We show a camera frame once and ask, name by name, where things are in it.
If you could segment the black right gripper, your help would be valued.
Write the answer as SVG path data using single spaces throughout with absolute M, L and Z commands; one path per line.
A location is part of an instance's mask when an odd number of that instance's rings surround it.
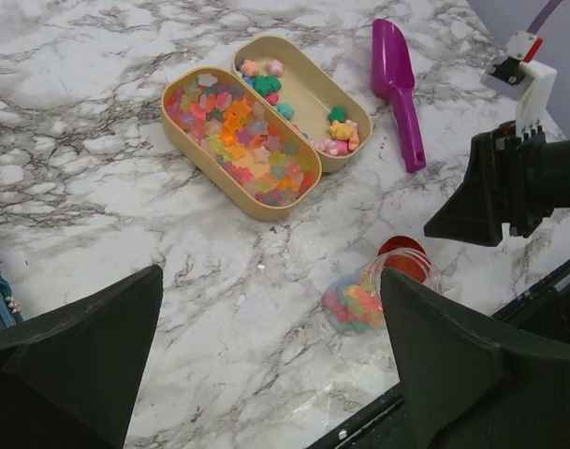
M 540 125 L 521 134 L 506 122 L 496 130 L 495 150 L 491 133 L 472 138 L 464 178 L 424 225 L 426 237 L 479 246 L 501 242 L 495 161 L 511 236 L 528 238 L 553 211 L 570 209 L 570 139 L 549 142 Z

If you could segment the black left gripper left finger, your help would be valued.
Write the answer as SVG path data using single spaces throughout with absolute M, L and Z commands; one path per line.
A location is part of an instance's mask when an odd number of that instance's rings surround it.
M 163 299 L 144 268 L 0 328 L 0 448 L 121 448 Z

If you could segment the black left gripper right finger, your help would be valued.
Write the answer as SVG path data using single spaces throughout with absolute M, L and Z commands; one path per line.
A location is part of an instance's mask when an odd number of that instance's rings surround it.
M 394 268 L 383 310 L 419 448 L 570 448 L 570 344 L 504 324 Z

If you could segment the red round lid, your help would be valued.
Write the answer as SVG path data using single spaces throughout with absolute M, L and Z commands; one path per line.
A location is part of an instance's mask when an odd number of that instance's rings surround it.
M 387 255 L 387 268 L 395 268 L 417 282 L 424 283 L 430 274 L 430 264 L 424 259 L 424 248 L 410 237 L 389 238 L 382 244 L 378 254 Z

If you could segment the clear plastic cup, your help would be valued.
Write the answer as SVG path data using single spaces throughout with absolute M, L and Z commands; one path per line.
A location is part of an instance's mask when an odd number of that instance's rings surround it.
M 443 292 L 440 271 L 427 255 L 430 274 L 422 283 L 437 293 Z M 344 335 L 364 334 L 386 327 L 381 300 L 381 273 L 387 267 L 387 255 L 378 255 L 373 261 L 333 282 L 322 296 L 330 325 Z

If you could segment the purple plastic scoop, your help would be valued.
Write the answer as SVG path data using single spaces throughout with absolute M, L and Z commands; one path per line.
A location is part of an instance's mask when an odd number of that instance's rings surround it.
M 413 100 L 415 75 L 401 29 L 386 19 L 373 22 L 371 83 L 374 93 L 392 105 L 406 171 L 418 172 L 426 155 Z

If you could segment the beige tray opaque star candies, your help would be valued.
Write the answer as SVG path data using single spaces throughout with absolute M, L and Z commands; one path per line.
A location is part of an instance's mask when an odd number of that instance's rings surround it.
M 280 36 L 256 37 L 236 50 L 231 70 L 247 59 L 258 63 L 262 75 L 273 60 L 284 65 L 279 99 L 293 107 L 292 123 L 308 139 L 317 142 L 329 137 L 328 114 L 335 107 L 345 109 L 346 117 L 358 124 L 359 143 L 354 151 L 337 156 L 317 153 L 325 173 L 343 168 L 370 139 L 373 124 L 368 112 L 293 42 Z

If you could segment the beige tray translucent star candies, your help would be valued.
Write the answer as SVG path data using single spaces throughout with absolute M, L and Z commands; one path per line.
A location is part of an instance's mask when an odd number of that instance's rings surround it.
M 247 215 L 288 215 L 316 187 L 321 161 L 298 132 L 242 79 L 200 67 L 161 96 L 168 140 Z

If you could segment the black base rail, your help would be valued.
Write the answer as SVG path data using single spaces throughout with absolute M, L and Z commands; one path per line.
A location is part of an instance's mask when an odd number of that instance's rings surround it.
M 399 382 L 318 448 L 570 448 L 570 259 L 493 315 L 382 274 Z

